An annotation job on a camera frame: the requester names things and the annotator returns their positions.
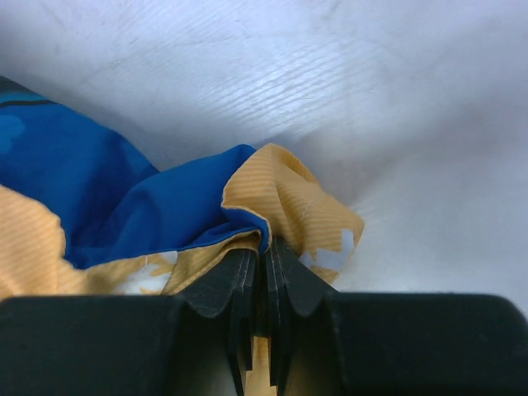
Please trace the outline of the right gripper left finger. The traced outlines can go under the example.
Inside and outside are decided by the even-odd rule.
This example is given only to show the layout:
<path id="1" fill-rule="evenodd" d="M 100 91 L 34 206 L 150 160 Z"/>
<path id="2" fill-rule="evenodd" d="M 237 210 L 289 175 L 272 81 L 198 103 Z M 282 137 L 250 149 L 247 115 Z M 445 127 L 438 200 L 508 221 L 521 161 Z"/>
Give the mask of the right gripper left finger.
<path id="1" fill-rule="evenodd" d="M 1 392 L 241 395 L 256 278 L 239 249 L 175 295 L 6 299 Z"/>

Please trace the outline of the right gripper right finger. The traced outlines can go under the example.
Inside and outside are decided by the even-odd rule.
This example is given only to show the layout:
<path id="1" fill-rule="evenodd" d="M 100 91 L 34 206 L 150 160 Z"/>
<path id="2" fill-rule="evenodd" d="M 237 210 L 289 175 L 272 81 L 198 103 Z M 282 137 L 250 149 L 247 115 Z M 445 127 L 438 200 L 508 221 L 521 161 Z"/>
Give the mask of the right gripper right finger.
<path id="1" fill-rule="evenodd" d="M 282 239 L 264 263 L 280 395 L 527 392 L 527 321 L 508 299 L 339 292 Z"/>

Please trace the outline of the blue and yellow pillowcase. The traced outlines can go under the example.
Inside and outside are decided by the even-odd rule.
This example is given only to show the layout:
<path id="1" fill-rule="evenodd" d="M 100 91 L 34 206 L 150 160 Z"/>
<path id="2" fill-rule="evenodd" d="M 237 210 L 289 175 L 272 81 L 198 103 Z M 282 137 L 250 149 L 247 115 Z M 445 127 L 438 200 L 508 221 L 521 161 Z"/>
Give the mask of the blue and yellow pillowcase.
<path id="1" fill-rule="evenodd" d="M 159 171 L 113 130 L 1 81 L 1 296 L 162 295 L 282 237 L 325 281 L 364 228 L 287 149 Z"/>

